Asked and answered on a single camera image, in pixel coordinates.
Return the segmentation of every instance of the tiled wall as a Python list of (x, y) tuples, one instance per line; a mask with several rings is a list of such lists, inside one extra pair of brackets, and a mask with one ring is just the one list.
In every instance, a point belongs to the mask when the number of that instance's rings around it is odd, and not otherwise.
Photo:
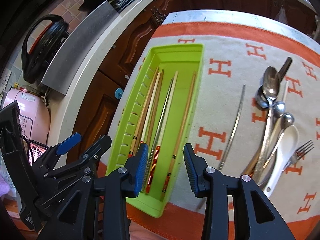
[[(70, 26), (69, 26), (68, 32), (71, 33), (87, 16), (86, 12), (80, 12), (78, 10), (79, 7), (82, 5), (82, 3), (83, 3), (83, 0), (55, 0), (48, 8), (46, 8), (41, 13), (38, 19), (47, 14), (60, 15), (63, 17), (63, 19), (66, 22), (69, 23)], [(28, 39), (28, 43), (27, 43), (28, 51), (32, 47), (33, 43), (35, 42), (39, 34), (45, 29), (45, 27), (47, 27), (50, 24), (50, 22), (51, 21), (49, 20), (41, 22), (38, 25), (38, 27), (33, 31), (33, 33)], [(5, 96), (11, 87), (24, 87), (31, 91), (33, 90), (34, 92), (38, 90), (38, 88), (35, 85), (29, 84), (23, 79), (22, 64), (21, 64), (21, 48), (22, 48), (22, 43), (24, 41), (24, 38), (25, 38), (25, 35), (19, 41), (18, 45), (16, 46), (14, 52), (11, 54), (11, 57), (6, 65), (6, 68), (11, 70), (11, 75), (5, 87), (5, 91), (2, 97), (2, 102), (0, 100), (1, 108), (3, 105), (3, 101), (5, 99)]]

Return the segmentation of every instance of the green plastic tray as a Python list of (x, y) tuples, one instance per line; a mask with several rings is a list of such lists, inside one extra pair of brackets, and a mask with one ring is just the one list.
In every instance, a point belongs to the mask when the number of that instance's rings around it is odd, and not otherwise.
[[(159, 71), (164, 69), (164, 77), (156, 112), (155, 124), (152, 131), (152, 140), (156, 133), (156, 128), (160, 119), (170, 80), (174, 76), (175, 71), (178, 71), (178, 79), (150, 192), (149, 194), (140, 193), (137, 198), (126, 199), (126, 201), (132, 206), (156, 218), (162, 215), (164, 207), (169, 201), (183, 156), (183, 146), (186, 144), (189, 136), (199, 91), (200, 79), (202, 76), (202, 55), (202, 44), (175, 44), (153, 47), (150, 49), (132, 87), (127, 104), (121, 116), (115, 139), (112, 143), (106, 175), (111, 173), (113, 170), (124, 166), (128, 158), (135, 125), (138, 122), (142, 105), (145, 100), (145, 95), (147, 94), (156, 67), (159, 66)], [(162, 187), (169, 170), (173, 149), (180, 130), (192, 74), (194, 71), (196, 71), (196, 81), (187, 121), (182, 134), (182, 138), (184, 139), (180, 142), (179, 151), (166, 194), (164, 199), (161, 201)]]

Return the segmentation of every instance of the pink rice cooker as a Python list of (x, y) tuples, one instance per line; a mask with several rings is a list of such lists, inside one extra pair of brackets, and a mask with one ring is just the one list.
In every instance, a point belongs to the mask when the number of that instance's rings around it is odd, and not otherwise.
[(20, 125), (23, 135), (28, 140), (46, 144), (50, 128), (50, 115), (44, 102), (25, 89), (23, 91), (11, 89), (5, 98), (3, 107), (15, 100), (20, 108)]

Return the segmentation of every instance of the fork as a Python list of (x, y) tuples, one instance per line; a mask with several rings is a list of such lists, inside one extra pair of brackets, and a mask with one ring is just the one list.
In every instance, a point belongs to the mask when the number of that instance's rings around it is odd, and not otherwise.
[[(284, 166), (282, 171), (284, 171), (286, 168), (288, 168), (291, 164), (296, 164), (301, 158), (303, 158), (308, 152), (310, 152), (313, 149), (313, 142), (312, 140), (307, 141), (305, 144), (300, 146), (296, 149), (296, 151), (291, 156), (290, 160), (287, 162), (287, 164)], [(264, 185), (268, 182), (271, 176), (272, 169), (270, 169), (269, 173), (266, 175), (265, 179), (258, 183), (258, 186), (260, 188), (264, 187)]]
[(305, 144), (296, 149), (296, 152), (291, 156), (290, 160), (284, 167), (283, 171), (288, 168), (291, 164), (296, 164), (301, 158), (303, 158), (308, 152), (313, 149), (312, 140), (307, 141)]

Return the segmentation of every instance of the wall outlet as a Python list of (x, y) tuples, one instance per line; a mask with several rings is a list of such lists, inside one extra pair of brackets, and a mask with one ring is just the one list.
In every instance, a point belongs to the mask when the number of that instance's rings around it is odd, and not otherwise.
[(4, 89), (5, 89), (5, 85), (0, 83), (0, 100), (2, 100)]
[(9, 70), (8, 68), (4, 68), (0, 82), (2, 84), (6, 85), (9, 80), (10, 75), (11, 75), (11, 70)]

